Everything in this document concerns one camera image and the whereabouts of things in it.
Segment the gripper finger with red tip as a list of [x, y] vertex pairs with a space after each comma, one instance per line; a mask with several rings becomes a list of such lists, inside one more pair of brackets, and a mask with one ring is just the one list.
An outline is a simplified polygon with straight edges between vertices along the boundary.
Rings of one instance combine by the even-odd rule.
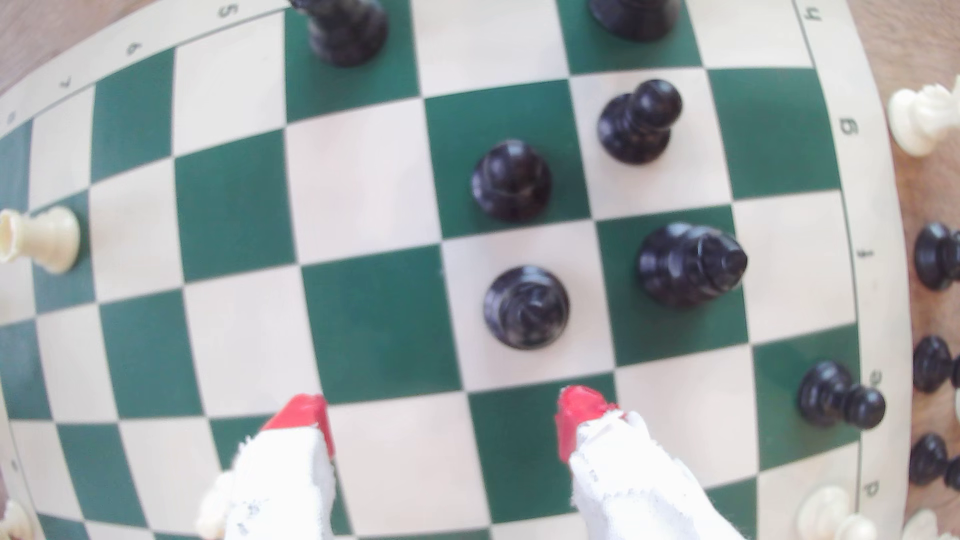
[[298, 394], [239, 449], [225, 539], [334, 539], [328, 403]]
[[589, 539], [743, 539], [638, 412], [569, 385], [558, 393], [555, 424]]

